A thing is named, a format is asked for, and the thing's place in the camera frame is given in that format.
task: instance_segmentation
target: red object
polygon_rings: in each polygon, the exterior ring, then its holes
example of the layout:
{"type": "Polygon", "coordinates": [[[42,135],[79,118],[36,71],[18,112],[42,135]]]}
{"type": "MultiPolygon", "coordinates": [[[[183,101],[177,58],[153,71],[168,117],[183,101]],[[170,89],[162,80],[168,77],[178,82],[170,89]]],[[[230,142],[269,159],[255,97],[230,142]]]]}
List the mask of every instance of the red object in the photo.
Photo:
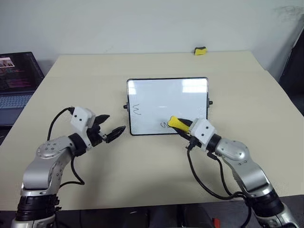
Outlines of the red object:
{"type": "Polygon", "coordinates": [[[218,218],[213,218],[212,221],[215,228],[220,228],[220,221],[218,218]]]}

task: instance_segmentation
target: laptop keyboard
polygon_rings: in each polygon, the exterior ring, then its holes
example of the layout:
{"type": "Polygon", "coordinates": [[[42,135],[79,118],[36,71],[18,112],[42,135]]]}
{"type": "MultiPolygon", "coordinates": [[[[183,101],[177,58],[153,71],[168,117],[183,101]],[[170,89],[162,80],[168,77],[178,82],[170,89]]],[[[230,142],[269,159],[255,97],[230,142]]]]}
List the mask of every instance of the laptop keyboard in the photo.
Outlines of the laptop keyboard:
{"type": "Polygon", "coordinates": [[[0,96],[0,109],[2,108],[23,108],[32,95],[0,96]]]}

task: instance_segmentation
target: table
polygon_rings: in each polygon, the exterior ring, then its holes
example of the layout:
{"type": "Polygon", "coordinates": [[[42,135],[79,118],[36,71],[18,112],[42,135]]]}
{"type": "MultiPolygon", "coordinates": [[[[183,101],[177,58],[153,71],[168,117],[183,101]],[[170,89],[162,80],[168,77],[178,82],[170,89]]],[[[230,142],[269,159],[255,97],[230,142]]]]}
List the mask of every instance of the table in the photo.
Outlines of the table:
{"type": "MultiPolygon", "coordinates": [[[[209,119],[218,134],[245,143],[279,196],[304,193],[304,119],[279,84],[250,52],[60,56],[0,147],[0,210],[15,210],[25,168],[45,142],[49,125],[64,107],[82,106],[111,117],[105,133],[126,125],[111,144],[101,144],[75,160],[86,184],[59,191],[63,209],[97,209],[218,201],[193,178],[187,142],[178,135],[131,136],[126,80],[206,76],[213,105],[209,119]]],[[[70,115],[54,125],[52,138],[70,135],[70,115]]],[[[218,194],[217,162],[198,148],[196,172],[218,194]]],[[[224,165],[226,183],[238,190],[224,165]]],[[[67,166],[62,181],[74,180],[67,166]]]]}

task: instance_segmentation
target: whiteboard frame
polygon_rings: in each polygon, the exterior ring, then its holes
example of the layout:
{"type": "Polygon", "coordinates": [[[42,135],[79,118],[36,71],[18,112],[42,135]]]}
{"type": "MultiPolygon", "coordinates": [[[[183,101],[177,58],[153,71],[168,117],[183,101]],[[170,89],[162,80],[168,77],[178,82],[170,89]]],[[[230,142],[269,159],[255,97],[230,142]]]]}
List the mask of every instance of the whiteboard frame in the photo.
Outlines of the whiteboard frame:
{"type": "Polygon", "coordinates": [[[130,101],[129,101],[129,86],[128,82],[129,81],[135,81],[135,80],[171,80],[171,79],[206,79],[207,80],[207,99],[206,99],[206,119],[208,119],[208,109],[209,109],[209,79],[207,77],[164,77],[164,78],[129,78],[127,80],[127,110],[129,112],[129,126],[130,126],[130,134],[133,136],[138,136],[138,135],[166,135],[166,134],[177,134],[177,133],[159,133],[159,134],[132,134],[132,129],[131,129],[131,114],[130,114],[130,101]]]}

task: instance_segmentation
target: yellow object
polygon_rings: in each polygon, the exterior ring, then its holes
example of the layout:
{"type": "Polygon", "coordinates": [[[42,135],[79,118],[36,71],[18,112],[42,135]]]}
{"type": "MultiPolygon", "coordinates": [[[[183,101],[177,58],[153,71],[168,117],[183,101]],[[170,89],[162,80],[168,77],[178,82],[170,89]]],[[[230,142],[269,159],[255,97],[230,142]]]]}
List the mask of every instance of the yellow object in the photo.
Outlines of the yellow object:
{"type": "Polygon", "coordinates": [[[204,55],[207,52],[207,48],[206,47],[196,47],[194,49],[194,55],[195,56],[200,56],[200,55],[204,55]]]}
{"type": "Polygon", "coordinates": [[[184,124],[182,121],[180,121],[176,116],[172,116],[171,119],[168,121],[169,127],[176,127],[178,129],[183,130],[184,132],[189,131],[189,127],[184,124]]]}

